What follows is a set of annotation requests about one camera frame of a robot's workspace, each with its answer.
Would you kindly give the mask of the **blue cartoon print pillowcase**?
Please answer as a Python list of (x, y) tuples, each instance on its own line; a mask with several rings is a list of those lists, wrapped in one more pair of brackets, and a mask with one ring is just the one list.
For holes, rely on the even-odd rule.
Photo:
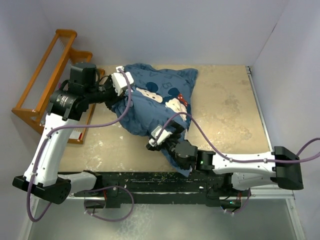
[(129, 110), (120, 120), (122, 127), (132, 135), (149, 137), (157, 126), (175, 116), (173, 120), (184, 128), (180, 137), (183, 141), (191, 124), (191, 98), (198, 70), (155, 69), (144, 63), (127, 64), (123, 70), (131, 74), (134, 85)]

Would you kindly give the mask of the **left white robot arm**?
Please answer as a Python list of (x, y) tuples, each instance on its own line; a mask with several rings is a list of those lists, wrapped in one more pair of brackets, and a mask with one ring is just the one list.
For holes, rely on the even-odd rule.
[(102, 177), (90, 170), (74, 174), (59, 174), (59, 165), (68, 140), (91, 104), (106, 103), (111, 107), (123, 95), (127, 86), (124, 68), (107, 76), (101, 84), (97, 66), (89, 62), (71, 65), (69, 78), (49, 98), (44, 130), (35, 155), (21, 176), (12, 185), (28, 196), (34, 195), (50, 203), (61, 204), (69, 194), (87, 191), (98, 196), (103, 191)]

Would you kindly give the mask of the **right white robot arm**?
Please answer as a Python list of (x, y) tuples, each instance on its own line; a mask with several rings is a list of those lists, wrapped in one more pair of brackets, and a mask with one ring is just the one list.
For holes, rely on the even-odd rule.
[(283, 146), (273, 151), (255, 154), (226, 154), (201, 150), (188, 140), (182, 139), (184, 128), (172, 121), (174, 131), (158, 125), (150, 134), (146, 148), (150, 151), (165, 150), (181, 170), (206, 174), (230, 175), (222, 183), (228, 196), (251, 187), (277, 184), (285, 190), (304, 188), (298, 156)]

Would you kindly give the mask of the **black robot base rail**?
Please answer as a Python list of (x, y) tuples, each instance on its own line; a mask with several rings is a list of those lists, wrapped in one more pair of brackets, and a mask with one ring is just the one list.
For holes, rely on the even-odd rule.
[(119, 208), (122, 204), (205, 205), (238, 209), (250, 190), (235, 190), (228, 174), (193, 171), (185, 177), (179, 172), (102, 172), (98, 173), (100, 192), (75, 193), (89, 208)]

